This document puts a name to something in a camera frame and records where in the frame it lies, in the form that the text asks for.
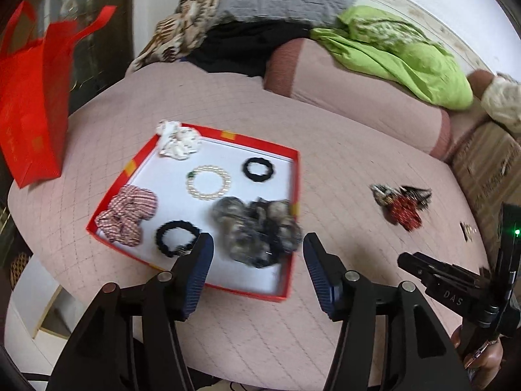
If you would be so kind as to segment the person's right hand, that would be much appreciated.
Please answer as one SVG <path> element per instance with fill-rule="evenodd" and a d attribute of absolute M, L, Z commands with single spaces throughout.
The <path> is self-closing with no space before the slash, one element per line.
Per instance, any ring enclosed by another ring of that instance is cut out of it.
<path fill-rule="evenodd" d="M 464 366 L 474 372 L 471 385 L 472 390 L 484 390 L 501 370 L 503 347 L 501 335 L 495 341 L 490 341 L 479 356 L 468 354 L 464 359 Z"/>

